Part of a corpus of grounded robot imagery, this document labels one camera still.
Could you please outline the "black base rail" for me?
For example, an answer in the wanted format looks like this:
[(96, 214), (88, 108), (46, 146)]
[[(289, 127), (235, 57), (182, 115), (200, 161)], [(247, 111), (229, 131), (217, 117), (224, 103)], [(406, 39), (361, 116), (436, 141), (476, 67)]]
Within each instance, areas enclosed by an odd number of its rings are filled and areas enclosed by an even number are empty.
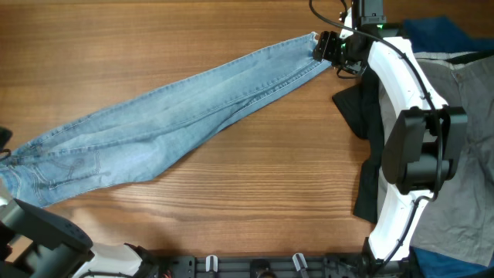
[[(218, 257), (218, 272), (205, 271), (206, 257), (164, 257), (155, 275), (161, 278), (298, 278), (291, 256)], [(359, 277), (350, 254), (305, 256), (309, 278)]]

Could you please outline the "white rail clip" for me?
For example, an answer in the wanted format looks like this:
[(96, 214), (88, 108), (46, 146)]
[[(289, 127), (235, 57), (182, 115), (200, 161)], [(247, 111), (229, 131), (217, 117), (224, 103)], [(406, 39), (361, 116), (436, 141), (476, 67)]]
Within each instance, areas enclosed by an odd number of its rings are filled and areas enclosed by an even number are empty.
[(218, 272), (218, 257), (216, 255), (209, 255), (205, 259), (205, 271), (207, 273)]
[(292, 259), (296, 271), (300, 273), (300, 276), (302, 278), (309, 278), (305, 256), (302, 253), (295, 253)]

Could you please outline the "left white rail clip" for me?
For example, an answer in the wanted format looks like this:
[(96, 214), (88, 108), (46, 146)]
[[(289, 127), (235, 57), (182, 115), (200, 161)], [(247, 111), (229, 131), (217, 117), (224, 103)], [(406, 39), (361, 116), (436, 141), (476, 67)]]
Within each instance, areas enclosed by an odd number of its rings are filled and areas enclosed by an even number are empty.
[(205, 259), (205, 271), (207, 273), (218, 272), (218, 257), (216, 255), (209, 255)]

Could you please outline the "black garment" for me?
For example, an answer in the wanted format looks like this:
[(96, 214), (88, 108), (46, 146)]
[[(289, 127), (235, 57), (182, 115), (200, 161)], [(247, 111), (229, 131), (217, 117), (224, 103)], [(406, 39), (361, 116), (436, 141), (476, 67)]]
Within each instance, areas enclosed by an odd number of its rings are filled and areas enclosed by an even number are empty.
[(332, 100), (352, 132), (369, 141), (370, 156), (360, 169), (357, 200), (353, 214), (368, 222), (377, 222), (378, 178), (384, 149), (384, 129), (379, 104), (377, 74), (366, 69), (360, 82), (332, 96)]

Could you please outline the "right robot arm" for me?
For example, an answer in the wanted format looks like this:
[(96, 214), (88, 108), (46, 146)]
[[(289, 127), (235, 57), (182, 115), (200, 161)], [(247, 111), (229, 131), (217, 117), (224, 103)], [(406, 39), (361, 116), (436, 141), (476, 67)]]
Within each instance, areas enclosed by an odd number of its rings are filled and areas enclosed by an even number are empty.
[(387, 23), (381, 1), (344, 5), (335, 26), (323, 32), (313, 58), (360, 75), (372, 70), (386, 90), (396, 120), (381, 155), (387, 192), (367, 239), (377, 267), (408, 257), (413, 231), (425, 206), (455, 176), (468, 118), (439, 96), (414, 57), (411, 42)]

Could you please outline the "dark blue garment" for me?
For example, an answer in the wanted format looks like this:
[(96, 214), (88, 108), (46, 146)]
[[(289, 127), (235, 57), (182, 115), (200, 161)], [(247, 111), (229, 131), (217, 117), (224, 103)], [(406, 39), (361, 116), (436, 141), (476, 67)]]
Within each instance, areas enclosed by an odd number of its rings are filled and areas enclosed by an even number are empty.
[(493, 50), (493, 39), (473, 39), (447, 17), (406, 19), (403, 27), (414, 53), (461, 53)]

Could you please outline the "light blue denim jeans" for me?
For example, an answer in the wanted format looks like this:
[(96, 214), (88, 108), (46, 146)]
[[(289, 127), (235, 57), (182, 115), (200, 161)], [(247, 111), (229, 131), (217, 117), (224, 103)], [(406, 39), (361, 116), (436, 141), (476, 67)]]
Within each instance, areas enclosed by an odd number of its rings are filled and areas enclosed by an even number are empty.
[(159, 87), (52, 129), (1, 163), (14, 198), (38, 207), (150, 181), (224, 128), (330, 66), (310, 33)]

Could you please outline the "grey shorts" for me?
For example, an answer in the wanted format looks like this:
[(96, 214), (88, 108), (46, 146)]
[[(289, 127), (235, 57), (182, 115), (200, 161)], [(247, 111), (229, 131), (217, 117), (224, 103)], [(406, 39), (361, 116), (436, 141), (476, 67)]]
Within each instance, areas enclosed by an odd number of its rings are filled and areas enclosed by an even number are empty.
[(493, 58), (417, 53), (436, 92), (468, 116), (458, 169), (426, 203), (411, 245), (487, 266), (493, 255)]

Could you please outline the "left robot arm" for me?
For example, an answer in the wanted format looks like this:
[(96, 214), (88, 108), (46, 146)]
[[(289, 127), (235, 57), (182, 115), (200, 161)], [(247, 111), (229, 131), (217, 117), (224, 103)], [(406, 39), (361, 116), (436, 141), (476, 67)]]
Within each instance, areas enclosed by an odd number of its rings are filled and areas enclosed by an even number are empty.
[(144, 180), (136, 151), (104, 148), (21, 154), (1, 130), (1, 275), (3, 277), (159, 277), (141, 246), (94, 243), (70, 220), (46, 211), (68, 198)]

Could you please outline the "right white rail clip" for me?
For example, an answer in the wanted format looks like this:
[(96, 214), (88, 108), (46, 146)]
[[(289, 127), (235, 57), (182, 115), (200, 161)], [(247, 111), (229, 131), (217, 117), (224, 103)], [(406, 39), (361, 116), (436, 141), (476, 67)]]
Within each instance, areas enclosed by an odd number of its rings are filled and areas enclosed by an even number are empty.
[(305, 256), (302, 253), (295, 253), (292, 259), (296, 271), (300, 273), (300, 276), (302, 278), (309, 278)]

